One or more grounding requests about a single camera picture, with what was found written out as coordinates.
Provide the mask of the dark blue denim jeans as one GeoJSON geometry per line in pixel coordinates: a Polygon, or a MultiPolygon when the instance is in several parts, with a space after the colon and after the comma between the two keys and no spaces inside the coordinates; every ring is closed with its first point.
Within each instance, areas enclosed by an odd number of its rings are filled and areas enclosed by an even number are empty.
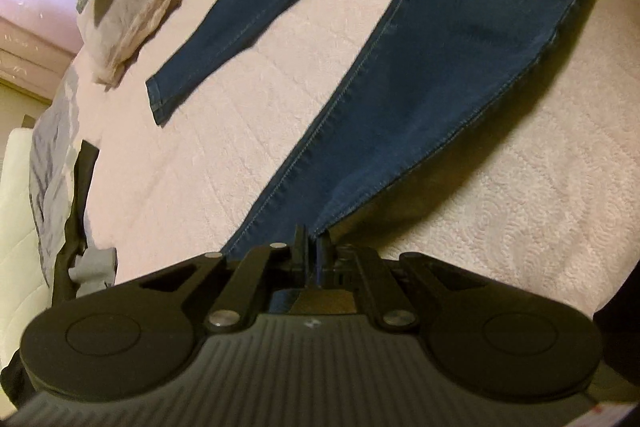
{"type": "MultiPolygon", "coordinates": [[[[298,0],[217,0],[146,84],[166,124],[298,0]]],[[[480,119],[552,45],[578,0],[392,0],[222,250],[319,235],[480,119]]]]}

